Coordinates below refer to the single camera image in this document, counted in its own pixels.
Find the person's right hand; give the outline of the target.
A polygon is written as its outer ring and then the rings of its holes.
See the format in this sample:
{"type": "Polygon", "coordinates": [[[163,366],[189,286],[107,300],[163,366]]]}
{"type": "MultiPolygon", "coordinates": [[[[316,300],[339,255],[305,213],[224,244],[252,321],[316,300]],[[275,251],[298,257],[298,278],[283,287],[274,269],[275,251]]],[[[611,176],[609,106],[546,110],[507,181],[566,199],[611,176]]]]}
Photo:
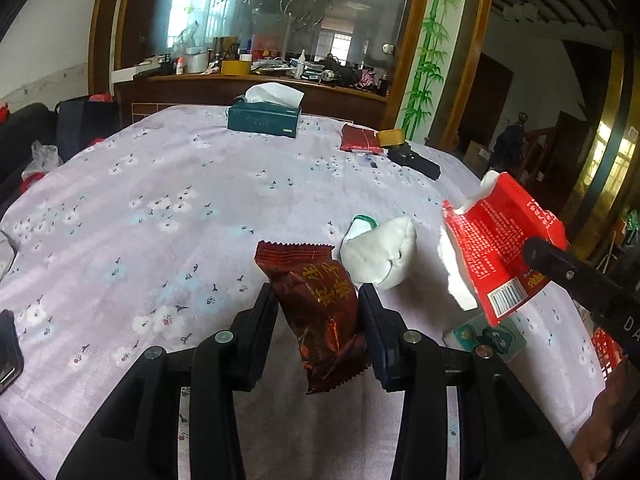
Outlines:
{"type": "Polygon", "coordinates": [[[591,415],[570,445],[570,455],[585,480],[596,476],[598,465],[608,455],[614,434],[616,406],[630,389],[628,379],[638,377],[638,370],[629,365],[627,359],[620,362],[608,376],[605,388],[593,402],[591,415]]]}

